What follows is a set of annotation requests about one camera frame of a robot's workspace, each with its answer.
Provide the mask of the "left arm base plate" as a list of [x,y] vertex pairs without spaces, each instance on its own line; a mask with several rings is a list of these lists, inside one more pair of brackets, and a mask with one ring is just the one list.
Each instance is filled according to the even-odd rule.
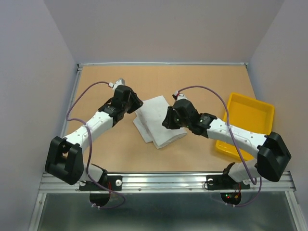
[[123,176],[104,175],[97,183],[82,181],[79,184],[79,191],[90,193],[89,201],[96,209],[112,209],[122,206],[126,202],[125,196],[121,193]]

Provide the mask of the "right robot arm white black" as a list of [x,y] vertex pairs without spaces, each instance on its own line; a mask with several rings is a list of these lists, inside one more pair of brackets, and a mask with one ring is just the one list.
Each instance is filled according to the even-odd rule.
[[210,187],[232,188],[249,178],[260,177],[278,182],[291,160],[280,134],[253,133],[228,125],[212,114],[199,113],[187,99],[177,100],[167,108],[162,125],[172,130],[187,128],[195,135],[232,144],[253,156],[252,160],[229,164],[221,175],[210,180]]

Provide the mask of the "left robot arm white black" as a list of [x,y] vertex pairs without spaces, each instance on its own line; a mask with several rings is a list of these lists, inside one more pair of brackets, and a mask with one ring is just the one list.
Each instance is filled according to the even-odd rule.
[[107,171],[97,165],[83,162],[83,152],[104,132],[114,127],[124,115],[139,109],[143,102],[132,88],[119,85],[94,116],[69,135],[52,139],[45,164],[45,171],[58,179],[74,185],[78,181],[90,181],[101,190],[107,185]]

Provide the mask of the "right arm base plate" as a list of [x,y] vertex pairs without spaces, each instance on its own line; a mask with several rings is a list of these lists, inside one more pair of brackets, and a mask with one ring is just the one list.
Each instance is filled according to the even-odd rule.
[[227,175],[210,175],[206,178],[203,188],[209,191],[221,191],[223,202],[229,205],[239,205],[242,199],[242,190],[250,189],[250,184],[235,182]]

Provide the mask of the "white long sleeve shirt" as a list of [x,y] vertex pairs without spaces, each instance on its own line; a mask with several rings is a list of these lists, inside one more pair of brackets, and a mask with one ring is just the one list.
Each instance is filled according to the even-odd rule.
[[161,95],[145,100],[143,106],[135,111],[136,118],[133,120],[135,127],[144,142],[152,142],[156,149],[161,149],[187,134],[184,128],[172,130],[162,126],[168,107],[168,102]]

